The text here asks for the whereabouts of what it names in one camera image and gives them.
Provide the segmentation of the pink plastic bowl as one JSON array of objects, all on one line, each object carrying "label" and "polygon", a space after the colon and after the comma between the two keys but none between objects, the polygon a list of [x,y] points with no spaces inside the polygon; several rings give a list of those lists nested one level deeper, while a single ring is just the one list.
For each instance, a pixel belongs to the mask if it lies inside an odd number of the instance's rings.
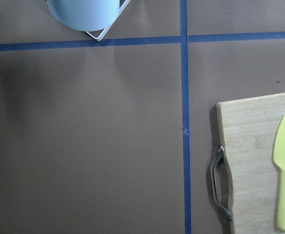
[{"label": "pink plastic bowl", "polygon": [[52,15],[65,26],[78,31],[98,31],[118,17],[118,0],[48,0]]}]

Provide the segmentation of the yellow plastic knife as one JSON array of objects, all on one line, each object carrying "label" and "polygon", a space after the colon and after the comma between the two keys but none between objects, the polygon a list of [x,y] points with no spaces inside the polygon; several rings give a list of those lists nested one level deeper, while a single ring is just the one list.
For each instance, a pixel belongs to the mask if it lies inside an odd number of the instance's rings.
[{"label": "yellow plastic knife", "polygon": [[277,227],[285,232],[285,114],[280,121],[275,136],[273,161],[280,172]]}]

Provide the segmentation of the bamboo cutting board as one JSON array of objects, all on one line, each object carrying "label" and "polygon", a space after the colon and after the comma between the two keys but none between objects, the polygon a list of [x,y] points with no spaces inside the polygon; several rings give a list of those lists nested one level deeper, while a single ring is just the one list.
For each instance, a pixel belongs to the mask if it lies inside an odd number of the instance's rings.
[{"label": "bamboo cutting board", "polygon": [[216,105],[233,234],[278,234],[280,169],[273,160],[285,93]]}]

